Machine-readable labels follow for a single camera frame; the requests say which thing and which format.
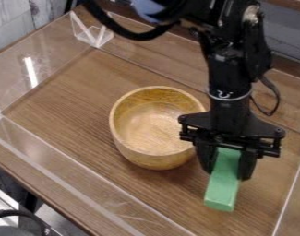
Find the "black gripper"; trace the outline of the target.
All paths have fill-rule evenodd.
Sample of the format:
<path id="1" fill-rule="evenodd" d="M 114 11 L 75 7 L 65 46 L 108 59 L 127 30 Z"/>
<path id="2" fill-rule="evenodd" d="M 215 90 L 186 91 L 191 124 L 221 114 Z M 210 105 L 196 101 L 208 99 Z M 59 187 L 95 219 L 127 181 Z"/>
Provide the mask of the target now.
<path id="1" fill-rule="evenodd" d="M 279 156 L 282 128 L 263 122 L 250 111 L 250 93 L 229 98 L 208 93 L 210 110 L 182 114 L 180 140 L 192 143 L 202 170 L 213 172 L 218 148 L 241 151 L 238 179 L 250 179 L 257 156 Z"/>

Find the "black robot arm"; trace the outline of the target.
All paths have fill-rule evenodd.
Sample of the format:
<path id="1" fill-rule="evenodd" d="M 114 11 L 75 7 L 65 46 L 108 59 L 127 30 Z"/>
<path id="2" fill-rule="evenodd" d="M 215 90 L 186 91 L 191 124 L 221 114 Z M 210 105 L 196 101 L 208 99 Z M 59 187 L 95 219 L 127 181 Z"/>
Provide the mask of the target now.
<path id="1" fill-rule="evenodd" d="M 279 156 L 282 128 L 262 121 L 251 112 L 251 85 L 261 82 L 271 68 L 271 52 L 263 38 L 258 0 L 171 0 L 166 16 L 196 34 L 208 69 L 206 112 L 179 116 L 180 139 L 195 146 L 200 167 L 213 172 L 219 148 L 241 152 L 237 178 L 251 177 L 257 159 Z"/>

